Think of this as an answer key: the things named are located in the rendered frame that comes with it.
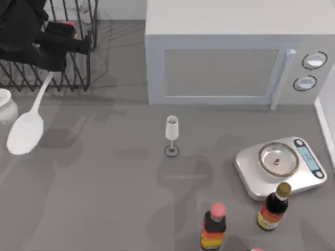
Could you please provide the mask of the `white spoon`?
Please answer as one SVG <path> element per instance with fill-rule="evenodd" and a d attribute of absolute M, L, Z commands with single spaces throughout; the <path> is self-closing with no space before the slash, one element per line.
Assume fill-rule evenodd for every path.
<path fill-rule="evenodd" d="M 27 154 L 39 143 L 44 132 L 44 120 L 39 114 L 39 107 L 53 76 L 54 73 L 49 72 L 31 109 L 23 113 L 13 123 L 6 142 L 7 149 L 11 154 L 16 156 Z"/>

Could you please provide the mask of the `white pot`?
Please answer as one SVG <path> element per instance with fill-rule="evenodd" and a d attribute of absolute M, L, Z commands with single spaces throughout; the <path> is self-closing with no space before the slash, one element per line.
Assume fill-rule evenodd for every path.
<path fill-rule="evenodd" d="M 18 106 L 8 89 L 0 88 L 0 124 L 12 124 L 18 118 Z"/>

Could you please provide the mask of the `clear champagne glass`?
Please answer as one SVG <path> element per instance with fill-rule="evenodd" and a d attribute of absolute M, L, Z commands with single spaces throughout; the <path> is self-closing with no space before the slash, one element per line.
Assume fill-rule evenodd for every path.
<path fill-rule="evenodd" d="M 169 145 L 164 149 L 167 157 L 177 157 L 179 155 L 180 150 L 175 145 L 175 141 L 179 138 L 179 135 L 178 118 L 175 115 L 169 115 L 165 125 L 165 138 L 169 141 Z"/>

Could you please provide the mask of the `microwave oven door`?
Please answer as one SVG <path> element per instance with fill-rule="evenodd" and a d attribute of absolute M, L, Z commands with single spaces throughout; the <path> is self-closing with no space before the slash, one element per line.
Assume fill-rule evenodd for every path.
<path fill-rule="evenodd" d="M 152 105 L 269 105 L 293 63 L 294 35 L 147 35 Z"/>

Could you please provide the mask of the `pale microwave oven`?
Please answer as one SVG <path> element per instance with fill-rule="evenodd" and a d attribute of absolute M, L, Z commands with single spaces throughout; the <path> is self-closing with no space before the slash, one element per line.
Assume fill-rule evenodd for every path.
<path fill-rule="evenodd" d="M 335 64 L 335 0 L 147 0 L 147 35 L 297 36 L 278 106 L 312 105 Z M 327 62 L 316 70 L 303 68 L 303 58 L 319 51 Z M 294 81 L 308 75 L 316 86 L 296 91 Z"/>

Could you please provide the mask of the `dark bottle pink cap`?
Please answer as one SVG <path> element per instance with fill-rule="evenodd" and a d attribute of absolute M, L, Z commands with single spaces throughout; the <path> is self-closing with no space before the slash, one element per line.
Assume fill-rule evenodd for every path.
<path fill-rule="evenodd" d="M 200 246 L 205 251 L 218 251 L 225 235 L 226 206 L 221 202 L 211 205 L 204 215 L 200 236 Z"/>

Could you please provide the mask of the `silver kitchen scale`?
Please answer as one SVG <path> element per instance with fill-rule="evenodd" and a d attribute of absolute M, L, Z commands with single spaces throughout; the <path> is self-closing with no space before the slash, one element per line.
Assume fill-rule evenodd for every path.
<path fill-rule="evenodd" d="M 281 182 L 291 194 L 322 186 L 328 175 L 310 145 L 290 136 L 251 146 L 239 152 L 235 169 L 250 198 L 264 200 Z"/>

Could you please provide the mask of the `microwave knob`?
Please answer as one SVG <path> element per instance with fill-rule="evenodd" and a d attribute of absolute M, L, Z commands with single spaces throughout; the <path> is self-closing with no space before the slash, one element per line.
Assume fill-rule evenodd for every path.
<path fill-rule="evenodd" d="M 293 88 L 299 92 L 306 92 L 313 89 L 317 84 L 317 79 L 314 76 L 308 75 L 297 78 L 293 83 Z"/>
<path fill-rule="evenodd" d="M 317 52 L 306 55 L 302 60 L 303 68 L 307 70 L 316 70 L 322 67 L 328 60 L 328 56 L 324 52 Z"/>

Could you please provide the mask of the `dark bottle gold cap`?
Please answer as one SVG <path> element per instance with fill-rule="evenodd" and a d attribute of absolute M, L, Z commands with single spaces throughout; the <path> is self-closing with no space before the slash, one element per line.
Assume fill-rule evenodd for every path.
<path fill-rule="evenodd" d="M 272 231 L 277 228 L 279 221 L 288 208 L 288 197 L 290 194 L 290 184 L 281 182 L 277 186 L 276 191 L 266 197 L 256 217 L 256 221 L 262 229 Z"/>

